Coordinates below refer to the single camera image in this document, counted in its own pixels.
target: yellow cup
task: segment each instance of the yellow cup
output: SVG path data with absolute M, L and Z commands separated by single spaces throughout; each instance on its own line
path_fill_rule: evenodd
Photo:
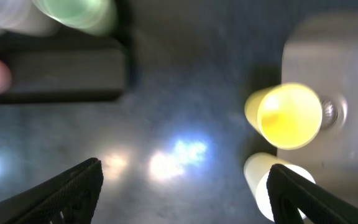
M 244 107 L 248 122 L 272 145 L 299 149 L 318 133 L 323 117 L 317 94 L 299 83 L 253 93 Z

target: metal sink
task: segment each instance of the metal sink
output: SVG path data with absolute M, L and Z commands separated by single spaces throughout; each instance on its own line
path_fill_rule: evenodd
M 278 157 L 358 207 L 358 13 L 332 12 L 300 24 L 284 48 L 282 82 L 310 86 L 338 113 L 307 146 L 278 150 Z

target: stainless steel sink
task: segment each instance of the stainless steel sink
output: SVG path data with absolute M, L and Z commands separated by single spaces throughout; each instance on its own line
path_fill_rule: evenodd
M 282 82 L 310 86 L 334 102 L 338 117 L 307 146 L 278 150 L 278 157 L 358 207 L 358 13 L 331 12 L 300 24 L 284 48 Z

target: sink basin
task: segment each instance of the sink basin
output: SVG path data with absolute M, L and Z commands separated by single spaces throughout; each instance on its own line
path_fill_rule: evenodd
M 308 145 L 278 150 L 278 157 L 358 207 L 358 13 L 331 12 L 301 23 L 284 48 L 282 82 L 310 86 L 334 103 L 338 116 Z

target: dark countertop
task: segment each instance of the dark countertop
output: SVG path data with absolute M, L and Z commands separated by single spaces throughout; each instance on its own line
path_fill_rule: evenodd
M 242 165 L 274 152 L 243 104 L 304 18 L 358 1 L 133 1 L 139 73 L 115 103 L 0 106 L 0 201 L 98 157 L 93 223 L 271 223 Z

